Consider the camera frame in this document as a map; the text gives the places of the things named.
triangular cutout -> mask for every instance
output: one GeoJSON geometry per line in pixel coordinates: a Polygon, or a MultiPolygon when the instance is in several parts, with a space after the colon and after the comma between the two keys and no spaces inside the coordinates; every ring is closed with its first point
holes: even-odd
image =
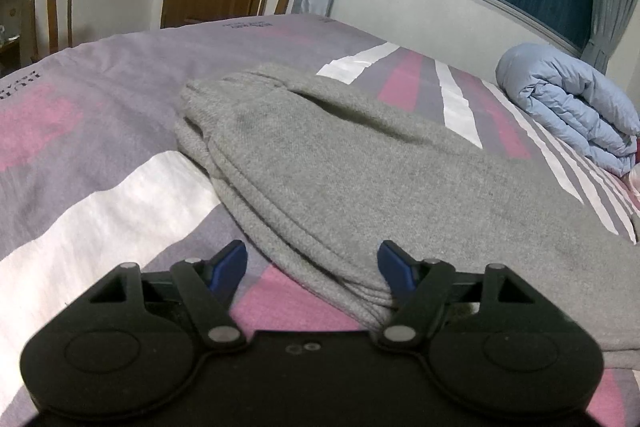
{"type": "Polygon", "coordinates": [[[100,293],[94,295],[91,303],[103,303],[103,302],[124,302],[127,300],[127,294],[124,291],[124,285],[122,284],[121,277],[114,277],[107,284],[105,284],[100,293]]]}
{"type": "Polygon", "coordinates": [[[498,293],[499,302],[513,302],[521,304],[533,304],[531,297],[526,295],[520,288],[514,285],[510,279],[505,279],[498,293]]]}

striped bed sheet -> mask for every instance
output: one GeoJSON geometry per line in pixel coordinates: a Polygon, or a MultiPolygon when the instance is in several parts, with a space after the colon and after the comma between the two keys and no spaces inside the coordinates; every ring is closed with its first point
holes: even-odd
{"type": "MultiPolygon", "coordinates": [[[[172,127],[188,78],[259,62],[336,78],[488,153],[539,163],[607,230],[636,241],[640,204],[625,185],[493,84],[331,19],[244,18],[82,44],[0,80],[0,427],[34,414],[17,365],[25,341],[111,267],[163,270],[246,240],[176,152],[172,127]]],[[[246,332],[359,328],[248,249],[232,306],[246,332]]],[[[607,427],[638,425],[639,387],[637,371],[607,369],[590,413],[607,427]]]]}

bed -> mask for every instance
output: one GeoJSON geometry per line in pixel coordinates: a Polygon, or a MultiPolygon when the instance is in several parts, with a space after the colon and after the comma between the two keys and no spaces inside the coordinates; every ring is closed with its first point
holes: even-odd
{"type": "MultiPolygon", "coordinates": [[[[177,152],[174,123],[187,79],[261,62],[331,76],[488,153],[539,163],[610,233],[636,242],[640,205],[622,182],[493,84],[329,18],[250,17],[82,44],[0,80],[0,427],[34,414],[18,370],[24,343],[113,266],[165,270],[246,241],[177,152]]],[[[359,328],[247,244],[232,306],[244,331],[359,328]]],[[[590,413],[607,427],[637,425],[639,385],[639,372],[607,369],[590,413]]]]}

